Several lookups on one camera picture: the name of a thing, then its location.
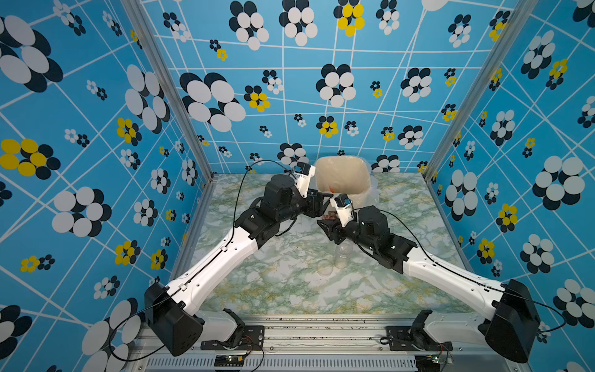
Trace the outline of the clear jar with dried flowers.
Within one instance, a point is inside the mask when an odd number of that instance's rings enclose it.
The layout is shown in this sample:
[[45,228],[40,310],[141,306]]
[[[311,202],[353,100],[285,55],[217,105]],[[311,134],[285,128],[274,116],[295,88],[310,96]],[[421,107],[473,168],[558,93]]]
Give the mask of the clear jar with dried flowers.
[[350,264],[353,248],[350,245],[340,245],[336,248],[334,266],[337,269],[344,269]]

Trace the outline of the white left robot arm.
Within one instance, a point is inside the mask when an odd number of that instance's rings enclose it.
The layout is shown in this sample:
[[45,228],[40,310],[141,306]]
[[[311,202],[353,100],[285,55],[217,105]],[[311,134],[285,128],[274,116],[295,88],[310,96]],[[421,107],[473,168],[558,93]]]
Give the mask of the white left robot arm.
[[211,292],[244,260],[280,234],[280,225],[299,215],[324,215],[332,194],[309,186],[310,178],[275,175],[263,196],[235,218],[231,230],[195,266],[167,285],[145,292],[147,324],[170,354],[181,356],[196,343],[215,341],[227,348],[240,345],[246,327],[233,311],[201,310]]

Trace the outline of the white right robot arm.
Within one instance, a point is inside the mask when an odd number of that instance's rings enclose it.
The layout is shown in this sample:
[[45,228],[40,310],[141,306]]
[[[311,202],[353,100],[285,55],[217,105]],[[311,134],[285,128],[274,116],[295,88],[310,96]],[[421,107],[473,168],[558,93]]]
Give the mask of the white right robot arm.
[[382,267],[424,281],[472,308],[455,316],[421,312],[416,328],[426,339],[485,345],[509,361],[528,362],[541,319],[520,281],[481,277],[428,253],[420,243],[391,232],[387,216],[374,206],[346,223],[322,219],[317,224],[335,244],[349,240]]

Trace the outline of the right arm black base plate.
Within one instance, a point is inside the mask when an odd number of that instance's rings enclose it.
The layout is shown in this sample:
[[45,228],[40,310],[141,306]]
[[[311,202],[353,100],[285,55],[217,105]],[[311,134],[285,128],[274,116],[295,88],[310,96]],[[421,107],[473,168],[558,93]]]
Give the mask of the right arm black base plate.
[[451,342],[438,343],[424,330],[399,325],[388,326],[385,330],[386,335],[381,337],[380,343],[389,346],[391,351],[445,353],[453,350]]

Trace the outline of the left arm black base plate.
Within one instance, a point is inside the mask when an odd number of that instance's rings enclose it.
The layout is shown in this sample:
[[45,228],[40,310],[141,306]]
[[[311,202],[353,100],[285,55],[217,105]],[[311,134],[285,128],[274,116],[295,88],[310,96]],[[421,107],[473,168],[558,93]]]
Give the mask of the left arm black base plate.
[[201,342],[201,350],[261,350],[265,336],[263,325],[241,325],[229,339]]

